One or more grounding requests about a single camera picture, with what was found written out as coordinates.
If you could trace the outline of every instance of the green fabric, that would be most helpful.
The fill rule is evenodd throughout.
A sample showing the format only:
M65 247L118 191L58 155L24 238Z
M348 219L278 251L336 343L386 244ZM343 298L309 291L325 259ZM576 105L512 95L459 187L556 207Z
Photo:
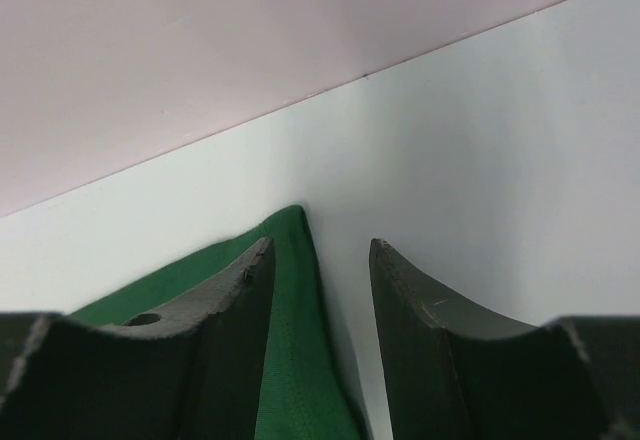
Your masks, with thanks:
M178 260L72 316L121 324L219 272L262 237L275 241L276 282L255 438L359 439L334 369L318 262L301 207L285 208L244 235Z

